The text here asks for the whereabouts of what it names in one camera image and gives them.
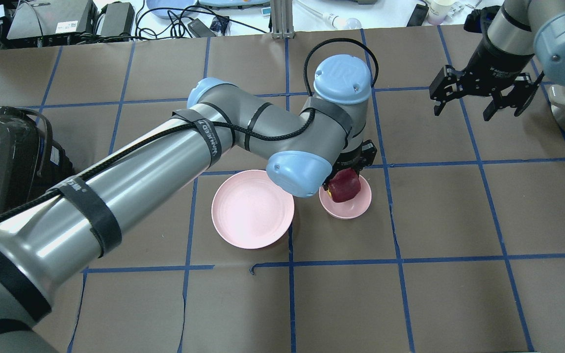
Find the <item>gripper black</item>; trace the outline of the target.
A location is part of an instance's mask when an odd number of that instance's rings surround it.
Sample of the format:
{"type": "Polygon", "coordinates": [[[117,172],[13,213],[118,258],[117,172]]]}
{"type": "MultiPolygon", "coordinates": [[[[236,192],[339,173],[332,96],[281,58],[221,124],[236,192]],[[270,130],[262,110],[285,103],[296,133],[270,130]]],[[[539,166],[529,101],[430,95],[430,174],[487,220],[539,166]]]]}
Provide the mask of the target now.
{"type": "Polygon", "coordinates": [[[491,98],[483,112],[484,121],[489,122],[501,109],[515,109],[518,117],[531,104],[545,76],[536,80],[523,72],[530,56],[493,54],[477,50],[463,70],[444,65],[429,86],[430,99],[435,101],[433,112],[439,116],[448,102],[466,96],[491,98]]]}
{"type": "Polygon", "coordinates": [[[327,182],[341,170],[352,168],[360,174],[361,170],[374,163],[377,152],[378,149],[375,146],[374,141],[367,139],[356,149],[340,154],[332,167],[331,174],[323,182],[323,189],[327,191],[327,182]]]}

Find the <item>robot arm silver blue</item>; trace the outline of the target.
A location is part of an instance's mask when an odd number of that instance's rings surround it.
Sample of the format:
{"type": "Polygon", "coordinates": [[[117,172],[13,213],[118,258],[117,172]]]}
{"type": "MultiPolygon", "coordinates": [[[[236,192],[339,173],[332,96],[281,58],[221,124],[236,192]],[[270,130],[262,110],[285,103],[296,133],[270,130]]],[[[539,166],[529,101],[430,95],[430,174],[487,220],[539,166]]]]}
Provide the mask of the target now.
{"type": "Polygon", "coordinates": [[[505,0],[473,10],[463,28],[482,37],[464,69],[445,65],[430,84],[435,116],[465,96],[491,98],[485,121],[507,107],[520,116],[544,78],[565,86],[565,0],[505,0]]]}
{"type": "Polygon", "coordinates": [[[266,158],[270,180],[311,197],[357,168],[367,101],[378,78],[349,54],[323,60],[292,114],[233,83],[207,77],[186,109],[43,195],[0,214],[0,353],[53,353],[33,327],[58,288],[232,147],[266,158]]]}

